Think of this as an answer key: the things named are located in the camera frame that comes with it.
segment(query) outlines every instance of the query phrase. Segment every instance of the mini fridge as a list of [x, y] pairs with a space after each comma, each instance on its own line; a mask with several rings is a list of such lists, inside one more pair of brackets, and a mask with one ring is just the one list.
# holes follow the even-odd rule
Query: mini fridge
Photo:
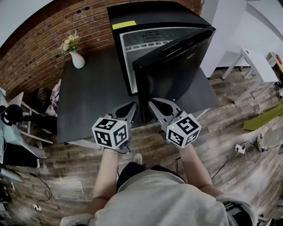
[[151, 118], [150, 98], [175, 101], [188, 89], [215, 29], [177, 2], [107, 9], [128, 94], [138, 94], [146, 123]]

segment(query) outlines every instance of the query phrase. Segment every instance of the white sneaker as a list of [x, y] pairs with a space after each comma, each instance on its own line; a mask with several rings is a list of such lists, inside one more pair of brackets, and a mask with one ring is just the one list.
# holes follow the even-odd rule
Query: white sneaker
[[142, 165], [142, 155], [140, 153], [135, 154], [133, 162]]

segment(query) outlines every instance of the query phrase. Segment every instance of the brick wall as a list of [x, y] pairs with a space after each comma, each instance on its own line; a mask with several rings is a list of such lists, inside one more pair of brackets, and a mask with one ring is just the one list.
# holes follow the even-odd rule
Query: brick wall
[[[176, 0], [197, 14], [202, 0]], [[62, 40], [77, 30], [79, 53], [113, 45], [107, 6], [128, 0], [54, 0], [25, 21], [0, 48], [0, 87], [7, 99], [20, 92], [24, 98], [37, 87], [39, 100], [61, 77], [70, 55], [58, 51]]]

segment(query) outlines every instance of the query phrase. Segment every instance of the white wall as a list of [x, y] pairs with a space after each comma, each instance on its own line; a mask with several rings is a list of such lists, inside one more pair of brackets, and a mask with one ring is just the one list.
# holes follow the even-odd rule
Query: white wall
[[[211, 7], [211, 11], [207, 10], [206, 4], [211, 4], [210, 1], [214, 1], [214, 4], [217, 4], [216, 10], [215, 7]], [[205, 11], [203, 11], [201, 16], [204, 19], [213, 18], [211, 24], [216, 28], [210, 46], [200, 65], [206, 77], [211, 77], [226, 52], [230, 39], [245, 11], [246, 4], [245, 0], [219, 0], [218, 3], [217, 0], [205, 1], [203, 6]]]
[[[265, 57], [273, 51], [283, 59], [283, 7], [277, 0], [249, 2], [218, 67], [231, 65], [240, 47], [257, 50]], [[248, 66], [245, 60], [237, 66]]]
[[0, 47], [31, 15], [53, 0], [0, 0]]

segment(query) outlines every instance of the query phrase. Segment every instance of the yellow sticky note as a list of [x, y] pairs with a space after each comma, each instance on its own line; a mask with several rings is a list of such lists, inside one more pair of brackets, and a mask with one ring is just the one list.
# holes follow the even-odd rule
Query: yellow sticky note
[[121, 27], [133, 26], [133, 25], [137, 25], [134, 20], [132, 20], [132, 21], [127, 21], [127, 22], [123, 22], [123, 23], [113, 24], [113, 25], [112, 25], [112, 28], [113, 28], [113, 29], [118, 29], [118, 28], [121, 28]]

